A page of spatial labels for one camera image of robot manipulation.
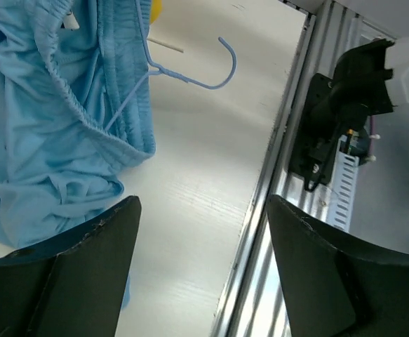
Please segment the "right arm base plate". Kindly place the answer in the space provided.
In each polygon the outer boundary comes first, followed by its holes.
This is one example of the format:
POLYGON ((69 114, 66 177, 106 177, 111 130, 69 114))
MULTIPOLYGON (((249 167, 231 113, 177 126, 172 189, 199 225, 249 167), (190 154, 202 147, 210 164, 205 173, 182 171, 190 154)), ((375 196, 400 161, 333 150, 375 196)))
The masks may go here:
POLYGON ((331 79, 316 73, 309 83, 288 170, 304 179, 304 190, 314 192, 332 178, 337 130, 329 106, 331 79))

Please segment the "light blue shorts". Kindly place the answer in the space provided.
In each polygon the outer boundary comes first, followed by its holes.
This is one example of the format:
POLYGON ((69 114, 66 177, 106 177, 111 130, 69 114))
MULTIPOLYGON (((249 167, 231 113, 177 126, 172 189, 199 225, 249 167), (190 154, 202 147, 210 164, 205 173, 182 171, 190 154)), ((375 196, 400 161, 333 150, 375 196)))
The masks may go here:
POLYGON ((0 243, 101 214, 156 149, 150 1, 0 1, 0 243))

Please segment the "yellow shorts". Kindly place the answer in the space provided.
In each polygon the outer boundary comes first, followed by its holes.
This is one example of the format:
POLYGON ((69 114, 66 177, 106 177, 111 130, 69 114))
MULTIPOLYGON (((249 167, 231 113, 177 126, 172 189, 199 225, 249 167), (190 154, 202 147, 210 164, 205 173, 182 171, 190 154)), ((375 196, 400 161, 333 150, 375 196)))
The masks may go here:
POLYGON ((152 6, 150 11, 150 24, 154 23, 160 16, 163 10, 162 0, 152 0, 152 6))

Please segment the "blue hanger of blue shorts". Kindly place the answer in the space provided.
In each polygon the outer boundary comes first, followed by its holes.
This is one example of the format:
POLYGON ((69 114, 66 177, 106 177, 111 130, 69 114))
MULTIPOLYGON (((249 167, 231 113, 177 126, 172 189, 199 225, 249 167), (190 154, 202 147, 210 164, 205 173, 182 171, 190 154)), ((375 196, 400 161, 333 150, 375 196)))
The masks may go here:
POLYGON ((164 66, 162 66, 161 64, 159 64, 157 62, 154 62, 152 60, 152 57, 151 57, 151 54, 149 52, 149 48, 148 48, 148 45, 147 45, 148 34, 145 31, 145 25, 144 25, 143 16, 142 16, 142 9, 141 9, 141 5, 140 5, 139 0, 135 1, 135 7, 136 7, 137 16, 138 16, 138 24, 139 24, 140 34, 141 34, 141 37, 142 37, 142 45, 143 45, 143 49, 144 49, 144 54, 145 54, 145 57, 147 59, 148 65, 152 66, 153 68, 156 68, 156 70, 148 70, 140 77, 140 79, 137 81, 136 85, 133 87, 131 92, 126 96, 124 101, 121 103, 120 107, 117 109, 117 111, 114 113, 112 118, 109 120, 108 125, 106 125, 106 127, 105 127, 106 131, 108 131, 111 128, 111 126, 114 124, 116 119, 123 112, 123 109, 125 108, 125 106, 131 101, 133 96, 136 94, 139 87, 150 76, 165 75, 165 76, 170 77, 170 78, 179 79, 180 81, 183 81, 185 83, 191 83, 191 84, 200 86, 201 88, 205 88, 205 89, 208 89, 208 90, 217 90, 219 88, 224 87, 225 85, 227 85, 231 81, 231 79, 233 78, 233 76, 235 74, 236 67, 237 67, 237 62, 238 61, 237 61, 237 57, 236 57, 236 52, 222 37, 219 37, 218 41, 230 53, 230 56, 231 56, 231 59, 232 59, 232 67, 231 67, 231 70, 230 70, 228 76, 226 77, 226 79, 223 80, 219 84, 211 86, 211 85, 202 83, 202 82, 197 81, 197 80, 195 80, 193 78, 186 77, 185 75, 180 74, 179 72, 175 72, 173 70, 165 68, 164 66))

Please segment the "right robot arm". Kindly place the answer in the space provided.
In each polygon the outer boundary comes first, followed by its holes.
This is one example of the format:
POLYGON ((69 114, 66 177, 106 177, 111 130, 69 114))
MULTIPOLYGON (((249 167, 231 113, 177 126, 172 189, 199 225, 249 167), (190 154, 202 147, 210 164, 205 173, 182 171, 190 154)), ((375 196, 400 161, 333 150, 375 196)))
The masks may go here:
POLYGON ((409 37, 378 39, 342 54, 329 92, 306 114, 305 126, 313 136, 338 138, 402 105, 409 105, 409 37))

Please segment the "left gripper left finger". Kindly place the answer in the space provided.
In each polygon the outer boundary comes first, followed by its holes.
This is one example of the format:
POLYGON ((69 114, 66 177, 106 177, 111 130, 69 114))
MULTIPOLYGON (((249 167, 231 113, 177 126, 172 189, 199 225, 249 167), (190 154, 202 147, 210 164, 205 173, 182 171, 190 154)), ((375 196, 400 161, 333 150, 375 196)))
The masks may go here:
POLYGON ((140 199, 0 258, 0 336, 113 336, 140 199))

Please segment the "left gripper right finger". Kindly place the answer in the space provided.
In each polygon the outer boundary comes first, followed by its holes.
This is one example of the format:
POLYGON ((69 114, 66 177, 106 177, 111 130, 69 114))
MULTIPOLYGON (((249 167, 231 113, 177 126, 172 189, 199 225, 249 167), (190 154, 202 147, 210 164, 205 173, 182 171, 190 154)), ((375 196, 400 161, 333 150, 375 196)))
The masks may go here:
POLYGON ((271 241, 293 336, 409 336, 409 254, 272 195, 271 241))

